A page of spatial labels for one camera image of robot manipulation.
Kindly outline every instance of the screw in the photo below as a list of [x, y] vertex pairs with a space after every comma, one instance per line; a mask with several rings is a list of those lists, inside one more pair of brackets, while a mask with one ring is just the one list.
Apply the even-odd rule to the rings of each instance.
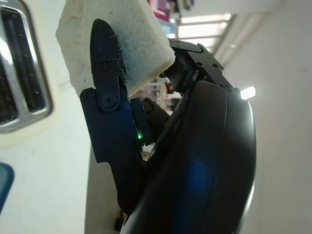
[[116, 103], [116, 98], [114, 95], [112, 94], [105, 94], [103, 97], [102, 97], [102, 105], [104, 107], [112, 107], [114, 106]]
[[94, 92], [93, 92], [93, 91], [89, 91], [89, 92], [87, 93], [87, 98], [89, 98], [89, 99], [94, 98]]
[[107, 149], [107, 150], [104, 151], [104, 155], [105, 155], [106, 158], [110, 158], [110, 157], [112, 157], [114, 155], [114, 151], [111, 150], [111, 149]]
[[103, 71], [107, 71], [107, 70], [109, 69], [109, 64], [107, 64], [107, 63], [101, 63], [101, 69], [102, 69]]
[[117, 180], [120, 181], [120, 182], [123, 181], [123, 175], [122, 174], [118, 175], [117, 176]]

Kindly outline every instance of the ceiling light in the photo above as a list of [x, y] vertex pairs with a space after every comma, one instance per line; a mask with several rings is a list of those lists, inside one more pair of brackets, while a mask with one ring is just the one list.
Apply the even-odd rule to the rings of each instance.
[[226, 25], [228, 25], [228, 24], [227, 24], [226, 22], [223, 22], [223, 23], [220, 24], [220, 27], [221, 27], [221, 28], [225, 28]]
[[175, 33], [168, 33], [167, 38], [176, 39], [176, 34]]
[[243, 100], [247, 100], [249, 98], [252, 98], [255, 96], [255, 87], [250, 86], [246, 89], [243, 89], [242, 91], [240, 91], [240, 96]]
[[226, 13], [226, 14], [224, 15], [224, 19], [225, 19], [225, 20], [229, 20], [230, 18], [231, 18], [231, 14]]

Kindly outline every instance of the fluorescent light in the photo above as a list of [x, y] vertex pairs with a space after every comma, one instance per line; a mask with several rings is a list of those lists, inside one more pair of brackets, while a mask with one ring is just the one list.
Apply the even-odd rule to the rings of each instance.
[[228, 24], [227, 24], [226, 22], [223, 22], [223, 23], [220, 24], [220, 27], [221, 27], [221, 28], [225, 28], [226, 25], [228, 25]]
[[199, 23], [224, 20], [225, 15], [194, 16], [181, 18], [181, 23]]
[[219, 36], [223, 32], [223, 28], [220, 27], [220, 25], [221, 25], [220, 23], [208, 23], [208, 24], [179, 26], [178, 37], [197, 38], [197, 37]]
[[255, 87], [250, 86], [246, 89], [243, 89], [242, 91], [240, 91], [240, 96], [243, 100], [247, 100], [249, 98], [252, 98], [255, 96]]
[[176, 38], [176, 34], [175, 33], [168, 33], [167, 34], [167, 38], [175, 39]]
[[225, 19], [225, 20], [229, 20], [230, 18], [231, 18], [231, 14], [226, 13], [226, 14], [224, 15], [224, 19]]

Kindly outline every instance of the black curved housing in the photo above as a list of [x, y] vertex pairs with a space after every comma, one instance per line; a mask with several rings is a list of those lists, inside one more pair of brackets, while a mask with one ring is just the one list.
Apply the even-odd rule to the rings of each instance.
[[198, 81], [186, 91], [149, 160], [153, 178], [122, 234], [232, 234], [254, 184], [249, 103]]
[[[169, 42], [175, 62], [164, 75], [183, 96], [168, 119], [129, 102], [114, 31], [100, 19], [93, 24], [96, 89], [83, 90], [80, 100], [96, 160], [110, 164], [119, 206], [129, 215], [121, 233], [236, 234], [254, 188], [250, 104], [203, 46]], [[151, 157], [143, 161], [142, 145], [154, 138]]]

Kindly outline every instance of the white wall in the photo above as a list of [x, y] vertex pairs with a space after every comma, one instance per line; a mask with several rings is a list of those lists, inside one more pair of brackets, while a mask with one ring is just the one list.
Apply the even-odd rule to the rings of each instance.
[[[56, 84], [69, 76], [55, 31], [65, 0], [26, 0], [46, 74]], [[73, 88], [60, 88], [56, 123], [41, 134], [0, 150], [15, 180], [0, 216], [1, 234], [83, 234], [90, 138]]]
[[312, 233], [311, 10], [283, 2], [225, 69], [257, 91], [257, 181], [242, 234]]
[[183, 17], [271, 11], [279, 5], [280, 0], [195, 0], [194, 2], [191, 11], [186, 11], [183, 9], [183, 0], [179, 0]]

